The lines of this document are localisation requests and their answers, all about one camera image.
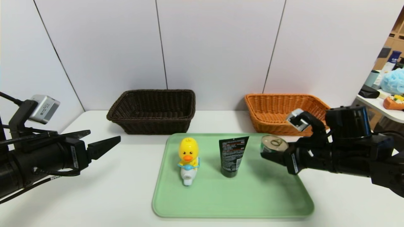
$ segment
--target can lid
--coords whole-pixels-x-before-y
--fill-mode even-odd
[[[285,140],[273,135],[263,136],[261,141],[263,145],[275,151],[286,151],[289,147]]]

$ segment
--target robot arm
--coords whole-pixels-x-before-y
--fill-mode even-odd
[[[294,175],[312,168],[370,177],[373,184],[404,197],[404,152],[392,155],[393,138],[371,132],[366,108],[330,109],[325,118],[330,127],[328,134],[323,123],[310,113],[293,111],[287,121],[300,131],[312,125],[312,136],[289,143],[284,152],[263,152],[261,156],[286,166]]]
[[[34,95],[25,101],[1,92],[0,96],[19,106],[8,125],[0,120],[0,204],[57,177],[80,175],[92,160],[121,141],[120,136],[113,137],[88,144],[86,149],[80,139],[90,130],[59,135],[56,131],[26,128],[27,120],[46,124],[59,102],[46,95]],[[3,128],[10,129],[12,139],[6,140]],[[9,151],[9,144],[15,149]]]

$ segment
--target black bag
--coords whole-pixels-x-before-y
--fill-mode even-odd
[[[364,84],[359,91],[359,95],[368,99],[376,99],[379,97],[380,92]]]

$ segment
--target green tray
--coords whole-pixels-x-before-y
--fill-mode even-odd
[[[260,156],[266,134],[189,134],[169,137],[153,197],[164,218],[302,218],[314,204],[298,176]],[[250,136],[237,176],[220,173],[219,140]],[[191,186],[180,176],[178,148],[185,137],[199,145],[200,168]]]

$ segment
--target tin can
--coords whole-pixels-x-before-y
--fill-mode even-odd
[[[261,152],[286,151],[288,147],[285,140],[274,135],[266,135],[261,139]]]

